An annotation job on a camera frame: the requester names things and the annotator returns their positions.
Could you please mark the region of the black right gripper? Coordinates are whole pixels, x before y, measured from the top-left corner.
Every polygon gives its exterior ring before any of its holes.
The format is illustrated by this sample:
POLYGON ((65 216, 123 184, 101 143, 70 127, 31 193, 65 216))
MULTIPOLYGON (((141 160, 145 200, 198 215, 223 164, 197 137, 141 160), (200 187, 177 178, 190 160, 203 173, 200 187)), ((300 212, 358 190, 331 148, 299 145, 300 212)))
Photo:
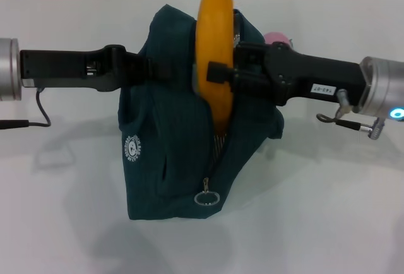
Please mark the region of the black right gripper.
POLYGON ((365 79, 357 63, 300 54, 288 45, 239 42, 234 48, 236 66, 262 66, 263 73, 239 70, 209 62, 206 80, 227 83, 232 93, 270 96, 284 106, 294 97, 337 103, 336 93, 345 89, 348 100, 357 105, 365 89, 365 79))

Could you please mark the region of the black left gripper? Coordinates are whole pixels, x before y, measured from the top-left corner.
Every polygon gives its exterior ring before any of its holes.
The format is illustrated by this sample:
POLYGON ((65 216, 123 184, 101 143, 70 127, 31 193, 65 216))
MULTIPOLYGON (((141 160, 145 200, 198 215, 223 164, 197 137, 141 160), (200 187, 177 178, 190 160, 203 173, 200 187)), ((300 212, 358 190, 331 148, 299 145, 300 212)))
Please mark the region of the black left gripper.
POLYGON ((149 57, 127 52, 121 45, 95 51, 20 51, 21 80, 25 87, 91 88, 112 92, 145 81, 169 81, 171 70, 149 57))

